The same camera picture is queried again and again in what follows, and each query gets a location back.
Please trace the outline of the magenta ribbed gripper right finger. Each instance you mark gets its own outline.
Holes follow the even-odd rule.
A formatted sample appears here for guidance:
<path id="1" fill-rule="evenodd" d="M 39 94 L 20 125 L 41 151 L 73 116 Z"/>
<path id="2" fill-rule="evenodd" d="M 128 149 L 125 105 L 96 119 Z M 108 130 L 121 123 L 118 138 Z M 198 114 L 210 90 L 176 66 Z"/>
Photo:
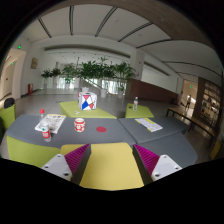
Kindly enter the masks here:
<path id="1" fill-rule="evenodd" d="M 133 145 L 133 156 L 144 184 L 181 170 L 181 167 L 168 155 L 159 156 L 137 144 Z"/>

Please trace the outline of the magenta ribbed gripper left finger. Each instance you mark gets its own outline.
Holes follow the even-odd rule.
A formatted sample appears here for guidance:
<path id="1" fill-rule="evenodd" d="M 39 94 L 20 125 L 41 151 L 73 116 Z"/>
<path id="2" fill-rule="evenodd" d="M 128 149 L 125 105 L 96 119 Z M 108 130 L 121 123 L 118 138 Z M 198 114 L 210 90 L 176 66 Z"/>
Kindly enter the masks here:
<path id="1" fill-rule="evenodd" d="M 66 155 L 56 154 L 42 169 L 79 185 L 90 155 L 91 145 L 86 144 Z"/>

